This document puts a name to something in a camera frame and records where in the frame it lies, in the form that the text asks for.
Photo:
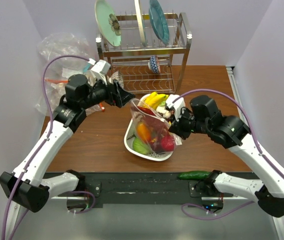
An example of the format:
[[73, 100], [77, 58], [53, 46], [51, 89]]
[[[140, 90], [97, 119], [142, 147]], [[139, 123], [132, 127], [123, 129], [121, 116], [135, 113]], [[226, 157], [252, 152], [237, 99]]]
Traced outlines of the clear polka dot zip bag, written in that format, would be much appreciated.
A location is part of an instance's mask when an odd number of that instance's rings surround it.
[[157, 111], [135, 98], [130, 105], [133, 133], [142, 147], [133, 149], [141, 154], [166, 154], [182, 145], [183, 140], [169, 132], [170, 123]]

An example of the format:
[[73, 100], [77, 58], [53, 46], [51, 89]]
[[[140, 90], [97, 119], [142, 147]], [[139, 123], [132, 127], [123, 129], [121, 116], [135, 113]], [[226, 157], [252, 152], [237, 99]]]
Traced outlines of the orange red pepper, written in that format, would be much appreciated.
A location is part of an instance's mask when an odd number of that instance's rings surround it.
[[145, 143], [149, 143], [152, 139], [151, 132], [148, 126], [143, 122], [138, 123], [136, 127], [136, 133], [139, 138]]

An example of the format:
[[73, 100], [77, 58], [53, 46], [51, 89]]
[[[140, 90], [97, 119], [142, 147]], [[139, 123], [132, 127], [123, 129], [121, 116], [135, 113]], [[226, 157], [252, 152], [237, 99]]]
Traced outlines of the red plastic lobster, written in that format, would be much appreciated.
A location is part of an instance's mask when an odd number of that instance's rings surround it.
[[149, 108], [138, 106], [138, 109], [144, 113], [143, 119], [149, 127], [156, 131], [167, 129], [165, 123], [157, 118], [157, 116]]

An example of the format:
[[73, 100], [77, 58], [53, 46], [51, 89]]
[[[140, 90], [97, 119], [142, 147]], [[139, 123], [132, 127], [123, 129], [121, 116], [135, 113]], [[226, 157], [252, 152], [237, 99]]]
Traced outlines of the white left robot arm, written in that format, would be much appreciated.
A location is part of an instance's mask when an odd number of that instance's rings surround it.
[[86, 109], [106, 102], [119, 108], [135, 95], [124, 90], [116, 80], [98, 79], [94, 85], [82, 74], [72, 75], [65, 85], [65, 94], [53, 112], [53, 119], [24, 161], [12, 173], [3, 172], [0, 185], [13, 202], [36, 213], [46, 202], [70, 192], [80, 196], [85, 192], [85, 177], [68, 170], [62, 175], [44, 179], [50, 163], [86, 118]]

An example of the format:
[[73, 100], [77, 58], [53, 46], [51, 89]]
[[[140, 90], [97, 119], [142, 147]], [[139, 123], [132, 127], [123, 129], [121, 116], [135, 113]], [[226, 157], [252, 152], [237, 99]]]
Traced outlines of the dark red apple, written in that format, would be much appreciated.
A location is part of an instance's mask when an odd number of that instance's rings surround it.
[[158, 140], [152, 140], [149, 142], [149, 145], [152, 149], [153, 152], [155, 152], [156, 154], [160, 154], [163, 152], [163, 148], [160, 144], [160, 141]]

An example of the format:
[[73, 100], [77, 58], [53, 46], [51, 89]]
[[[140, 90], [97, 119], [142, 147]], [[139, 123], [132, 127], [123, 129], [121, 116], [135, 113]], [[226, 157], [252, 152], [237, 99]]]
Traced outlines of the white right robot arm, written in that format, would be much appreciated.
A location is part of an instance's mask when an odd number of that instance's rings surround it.
[[222, 115], [207, 95], [190, 101], [169, 95], [165, 108], [172, 113], [169, 132], [186, 140], [190, 134], [206, 134], [213, 142], [238, 156], [258, 177], [244, 179], [214, 170], [197, 183], [197, 190], [209, 196], [228, 193], [256, 202], [269, 215], [284, 216], [284, 168], [254, 139], [253, 131], [239, 117]]

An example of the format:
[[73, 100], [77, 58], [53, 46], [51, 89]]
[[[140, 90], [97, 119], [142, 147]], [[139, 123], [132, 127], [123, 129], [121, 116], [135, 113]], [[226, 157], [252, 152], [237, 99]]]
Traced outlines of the small red strawberry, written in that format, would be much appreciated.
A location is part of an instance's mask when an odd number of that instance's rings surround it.
[[172, 152], [175, 148], [175, 140], [171, 135], [164, 136], [161, 139], [161, 148], [164, 152]]

